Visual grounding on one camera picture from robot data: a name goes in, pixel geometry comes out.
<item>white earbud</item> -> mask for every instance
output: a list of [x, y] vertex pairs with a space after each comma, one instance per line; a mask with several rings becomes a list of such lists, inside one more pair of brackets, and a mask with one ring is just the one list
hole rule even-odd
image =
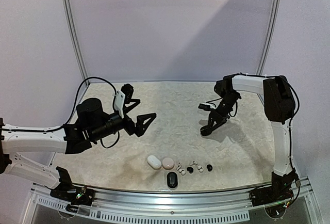
[[190, 166], [196, 166], [196, 165], [198, 165], [198, 163], [197, 163], [196, 161], [193, 161], [193, 162], [190, 164]]
[[204, 171], [204, 167], [203, 166], [198, 166], [197, 167], [197, 170], [200, 171], [200, 172], [203, 172]]
[[177, 168], [176, 168], [176, 170], [179, 171], [179, 170], [181, 169], [181, 167], [182, 167], [182, 166], [181, 166], [181, 162], [179, 162], [179, 163], [177, 164]]

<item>earbud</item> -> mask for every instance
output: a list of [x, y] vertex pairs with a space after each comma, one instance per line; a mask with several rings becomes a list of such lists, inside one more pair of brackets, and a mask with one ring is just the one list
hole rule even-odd
[[197, 163], [196, 161], [193, 161], [193, 162], [190, 164], [190, 166], [196, 166], [196, 165], [198, 165], [198, 163]]
[[194, 172], [194, 169], [192, 167], [187, 167], [187, 171], [192, 174]]
[[213, 170], [213, 166], [210, 165], [210, 164], [208, 164], [208, 165], [206, 166], [206, 168], [207, 168], [208, 171], [212, 171], [212, 170]]
[[179, 163], [177, 164], [177, 168], [176, 168], [176, 170], [179, 171], [179, 170], [181, 169], [181, 167], [182, 167], [182, 166], [181, 166], [181, 162], [179, 162]]
[[200, 171], [200, 172], [203, 172], [204, 171], [204, 167], [203, 166], [198, 166], [197, 167], [197, 170]]

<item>black bracket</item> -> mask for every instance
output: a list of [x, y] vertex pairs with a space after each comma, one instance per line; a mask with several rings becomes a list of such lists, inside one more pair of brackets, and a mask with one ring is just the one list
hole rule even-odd
[[215, 109], [210, 110], [210, 114], [208, 115], [207, 125], [201, 127], [201, 135], [208, 136], [212, 134], [214, 130], [224, 125], [227, 122], [228, 117], [222, 117]]
[[76, 187], [72, 184], [67, 170], [56, 167], [60, 175], [60, 184], [51, 190], [51, 197], [68, 201], [71, 205], [91, 206], [94, 200], [95, 191], [84, 187]]
[[144, 135], [145, 131], [149, 127], [149, 125], [156, 119], [156, 113], [150, 113], [145, 115], [137, 116], [136, 122], [136, 131], [135, 134], [137, 137]]
[[141, 103], [140, 99], [130, 99], [128, 104], [132, 103], [131, 105], [126, 106], [126, 102], [125, 105], [123, 107], [123, 111], [124, 113], [129, 113], [132, 109], [134, 109], [136, 106], [138, 106]]

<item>black earbud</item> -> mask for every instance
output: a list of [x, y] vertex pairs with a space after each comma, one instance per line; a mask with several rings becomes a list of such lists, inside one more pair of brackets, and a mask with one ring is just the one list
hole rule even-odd
[[213, 166], [210, 165], [210, 164], [208, 164], [208, 165], [206, 166], [206, 168], [207, 168], [208, 171], [212, 171], [212, 170], [213, 170]]
[[190, 174], [192, 174], [192, 173], [194, 172], [194, 168], [192, 168], [192, 167], [187, 167], [187, 171], [188, 171]]

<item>table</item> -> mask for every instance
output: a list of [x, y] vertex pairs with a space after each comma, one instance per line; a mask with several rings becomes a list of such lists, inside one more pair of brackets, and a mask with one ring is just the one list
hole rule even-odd
[[[115, 86], [120, 89], [123, 84]], [[146, 162], [151, 154], [160, 160], [169, 156], [185, 168], [192, 161], [204, 166], [203, 173], [195, 168], [193, 174], [178, 174], [175, 191], [228, 189], [271, 180], [273, 133], [257, 95], [241, 92], [236, 117], [202, 137], [200, 127], [207, 123], [208, 112], [197, 107], [219, 97], [213, 91], [214, 82], [131, 84], [133, 98], [141, 99], [141, 104], [129, 116], [136, 121], [137, 115], [156, 112], [157, 118], [140, 138], [120, 131], [120, 141], [111, 149], [98, 142], [81, 154], [56, 154], [53, 166], [67, 169], [73, 182], [111, 189], [170, 191], [166, 183], [169, 171], [153, 170]], [[109, 85], [91, 84], [83, 100], [90, 97], [99, 98], [103, 110], [112, 113], [113, 89]], [[106, 137], [105, 146], [116, 138]], [[207, 164], [213, 166], [212, 172], [207, 171]]]

